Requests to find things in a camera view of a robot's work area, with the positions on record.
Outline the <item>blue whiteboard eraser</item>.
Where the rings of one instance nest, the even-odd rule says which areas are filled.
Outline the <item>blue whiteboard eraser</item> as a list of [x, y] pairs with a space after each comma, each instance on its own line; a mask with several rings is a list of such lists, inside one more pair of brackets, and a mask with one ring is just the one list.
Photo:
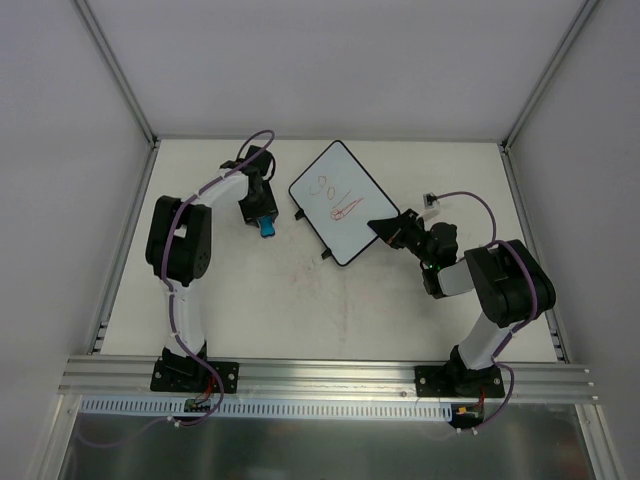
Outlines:
[[275, 236], [274, 220], [271, 216], [264, 216], [259, 218], [258, 225], [262, 238], [272, 238]]

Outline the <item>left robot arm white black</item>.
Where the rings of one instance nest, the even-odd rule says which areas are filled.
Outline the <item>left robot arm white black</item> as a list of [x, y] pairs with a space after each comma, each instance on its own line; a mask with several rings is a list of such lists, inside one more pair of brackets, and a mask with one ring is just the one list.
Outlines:
[[245, 157], [221, 164], [212, 181], [181, 199], [163, 195], [154, 205], [145, 260], [164, 284], [169, 338], [154, 365], [155, 392], [233, 392], [232, 367], [208, 361], [198, 281], [212, 259], [213, 208], [237, 203], [246, 225], [263, 238], [275, 235], [279, 214], [270, 181], [276, 160], [264, 147], [250, 146]]

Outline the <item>white board with black frame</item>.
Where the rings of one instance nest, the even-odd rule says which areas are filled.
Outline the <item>white board with black frame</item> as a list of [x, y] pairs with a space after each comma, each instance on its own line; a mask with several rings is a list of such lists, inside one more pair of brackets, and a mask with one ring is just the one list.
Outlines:
[[377, 239], [371, 220], [395, 218], [400, 210], [351, 150], [333, 141], [288, 189], [300, 218], [307, 220], [331, 257], [349, 265]]

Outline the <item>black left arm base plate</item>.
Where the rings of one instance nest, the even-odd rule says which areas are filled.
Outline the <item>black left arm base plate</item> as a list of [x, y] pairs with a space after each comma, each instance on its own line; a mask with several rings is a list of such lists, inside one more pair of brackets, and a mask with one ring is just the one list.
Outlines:
[[[224, 394], [235, 394], [238, 387], [239, 367], [237, 362], [208, 361], [223, 385]], [[213, 380], [212, 373], [192, 359], [186, 363], [171, 364], [159, 359], [150, 381], [150, 390], [162, 393], [204, 393]]]

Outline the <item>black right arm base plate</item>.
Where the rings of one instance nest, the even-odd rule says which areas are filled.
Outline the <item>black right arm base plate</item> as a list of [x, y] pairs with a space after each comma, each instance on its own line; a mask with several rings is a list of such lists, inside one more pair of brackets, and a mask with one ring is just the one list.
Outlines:
[[421, 398], [479, 398], [499, 399], [505, 396], [502, 375], [498, 367], [482, 370], [448, 371], [444, 365], [414, 367], [414, 384]]

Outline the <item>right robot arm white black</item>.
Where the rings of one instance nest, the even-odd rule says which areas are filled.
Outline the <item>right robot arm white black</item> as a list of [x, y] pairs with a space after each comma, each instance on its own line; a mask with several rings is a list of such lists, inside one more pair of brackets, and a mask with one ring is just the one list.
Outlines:
[[420, 398], [506, 396], [496, 359], [514, 334], [550, 310], [555, 288], [519, 240], [494, 241], [458, 254], [457, 227], [438, 222], [426, 229], [413, 210], [368, 226], [393, 249], [419, 261], [428, 295], [442, 299], [473, 291], [481, 313], [471, 332], [439, 367], [414, 368]]

